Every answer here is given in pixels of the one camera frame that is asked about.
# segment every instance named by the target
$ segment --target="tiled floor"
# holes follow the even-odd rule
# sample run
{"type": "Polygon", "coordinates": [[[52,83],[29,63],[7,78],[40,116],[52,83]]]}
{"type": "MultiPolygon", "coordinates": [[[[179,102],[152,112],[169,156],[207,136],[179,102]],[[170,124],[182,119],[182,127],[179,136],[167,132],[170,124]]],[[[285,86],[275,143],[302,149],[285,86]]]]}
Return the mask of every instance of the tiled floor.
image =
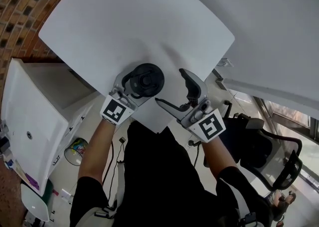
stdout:
{"type": "MultiPolygon", "coordinates": [[[[253,99],[243,93],[236,92],[236,91],[224,91],[221,90],[217,84],[215,83],[216,77],[213,74],[210,74],[209,77],[206,79],[205,83],[208,87],[208,96],[209,99],[212,101],[213,107],[218,108],[221,115],[224,116],[226,112],[226,105],[223,104],[224,100],[229,100],[233,103],[231,116],[233,116],[235,113],[245,113],[247,115],[250,115],[252,117],[259,117],[260,114],[258,112],[258,109],[256,107],[256,104],[254,103],[253,99]]],[[[100,108],[102,107],[102,104],[104,102],[104,97],[100,96],[97,99],[97,102],[93,106],[90,113],[85,118],[84,122],[82,123],[81,127],[77,131],[76,136],[82,137],[89,141],[98,126],[101,117],[99,114],[100,108]]],[[[113,137],[113,143],[114,143],[114,157],[117,157],[119,151],[120,151],[120,142],[119,139],[121,137],[124,137],[127,140],[127,129],[130,125],[130,120],[127,120],[123,123],[120,128],[115,132],[113,137]]],[[[189,147],[188,141],[190,139],[195,140],[196,138],[192,136],[188,131],[183,129],[176,120],[172,120],[168,124],[169,128],[171,129],[172,133],[174,134],[176,140],[186,148],[189,157],[192,162],[195,161],[197,148],[195,147],[189,147]]],[[[124,152],[122,151],[120,153],[119,159],[122,159],[124,156],[124,152]]],[[[109,153],[108,157],[108,163],[111,159],[111,153],[109,153]]],[[[215,187],[216,187],[216,181],[211,174],[210,170],[203,165],[204,160],[204,152],[202,150],[202,147],[200,147],[199,151],[199,157],[196,164],[196,170],[199,174],[199,177],[201,179],[201,182],[203,183],[206,190],[215,193],[215,187]]],[[[104,183],[103,189],[105,193],[107,194],[107,197],[109,196],[109,188],[111,183],[111,178],[113,174],[113,169],[115,166],[115,160],[113,161],[110,171],[107,175],[106,181],[104,183]]],[[[255,179],[255,176],[246,171],[245,169],[242,169],[242,172],[245,174],[245,176],[248,178],[249,181],[253,182],[253,184],[256,187],[260,187],[260,191],[263,194],[263,184],[255,179]]],[[[55,196],[54,203],[53,203],[53,210],[55,211],[55,214],[51,215],[51,218],[55,221],[54,223],[51,223],[53,226],[69,226],[69,214],[71,210],[71,206],[68,204],[67,200],[61,199],[62,196],[67,195],[67,193],[73,195],[76,189],[76,182],[77,182],[77,174],[78,174],[79,167],[75,167],[71,164],[69,164],[65,159],[62,159],[60,164],[55,168],[53,173],[50,176],[50,179],[52,180],[54,184],[54,188],[59,192],[59,196],[55,196]]],[[[114,199],[114,195],[117,190],[117,169],[115,170],[115,176],[113,180],[112,190],[111,190],[111,197],[110,201],[112,202],[114,199]]]]}

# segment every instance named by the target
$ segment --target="white table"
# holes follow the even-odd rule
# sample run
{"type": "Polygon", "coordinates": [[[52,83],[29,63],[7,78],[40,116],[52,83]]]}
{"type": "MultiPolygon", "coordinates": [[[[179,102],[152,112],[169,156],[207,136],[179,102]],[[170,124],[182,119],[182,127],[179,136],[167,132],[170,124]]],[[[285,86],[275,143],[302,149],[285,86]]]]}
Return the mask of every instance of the white table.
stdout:
{"type": "MultiPolygon", "coordinates": [[[[39,37],[103,95],[128,65],[153,63],[165,75],[157,97],[176,105],[187,102],[178,69],[204,80],[234,41],[199,0],[62,0],[39,37]]],[[[154,132],[172,119],[153,98],[133,117],[154,132]]]]}

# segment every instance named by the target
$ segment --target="cable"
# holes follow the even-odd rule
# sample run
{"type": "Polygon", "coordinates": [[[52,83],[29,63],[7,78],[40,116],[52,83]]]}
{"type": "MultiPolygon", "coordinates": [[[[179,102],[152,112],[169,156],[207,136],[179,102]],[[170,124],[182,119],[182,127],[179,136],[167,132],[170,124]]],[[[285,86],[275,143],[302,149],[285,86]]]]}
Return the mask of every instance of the cable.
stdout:
{"type": "Polygon", "coordinates": [[[200,146],[201,142],[199,142],[199,144],[197,145],[197,155],[196,155],[196,159],[195,159],[195,162],[194,162],[194,168],[196,166],[196,163],[197,163],[197,159],[198,159],[198,155],[199,155],[199,146],[200,146]]]}
{"type": "Polygon", "coordinates": [[[119,159],[119,156],[120,156],[120,153],[121,153],[121,150],[122,150],[122,146],[124,147],[124,145],[121,144],[120,151],[119,151],[118,157],[116,158],[116,163],[115,163],[114,170],[113,170],[113,176],[112,176],[111,185],[110,185],[110,191],[109,191],[109,199],[111,197],[111,189],[112,189],[113,178],[114,178],[114,174],[115,174],[115,168],[116,168],[116,166],[118,164],[118,159],[119,159]]]}
{"type": "Polygon", "coordinates": [[[105,173],[105,176],[104,176],[102,185],[104,185],[106,176],[108,175],[108,172],[109,172],[109,170],[110,170],[111,164],[112,164],[112,162],[113,162],[113,158],[114,158],[114,145],[113,145],[113,141],[111,142],[111,147],[112,147],[112,157],[111,157],[111,161],[110,161],[110,164],[109,164],[109,166],[108,166],[108,169],[106,170],[106,173],[105,173]]]}

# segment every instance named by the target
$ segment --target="black chair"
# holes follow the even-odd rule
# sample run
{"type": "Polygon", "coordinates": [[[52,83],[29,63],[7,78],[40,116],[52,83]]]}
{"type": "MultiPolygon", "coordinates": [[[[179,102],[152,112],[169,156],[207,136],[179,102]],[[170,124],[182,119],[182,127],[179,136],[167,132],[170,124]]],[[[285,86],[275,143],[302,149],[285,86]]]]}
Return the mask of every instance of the black chair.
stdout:
{"type": "Polygon", "coordinates": [[[219,135],[235,162],[258,177],[269,191],[285,190],[302,168],[300,139],[283,137],[263,129],[264,121],[245,114],[230,118],[232,104],[223,118],[226,130],[219,135]]]}

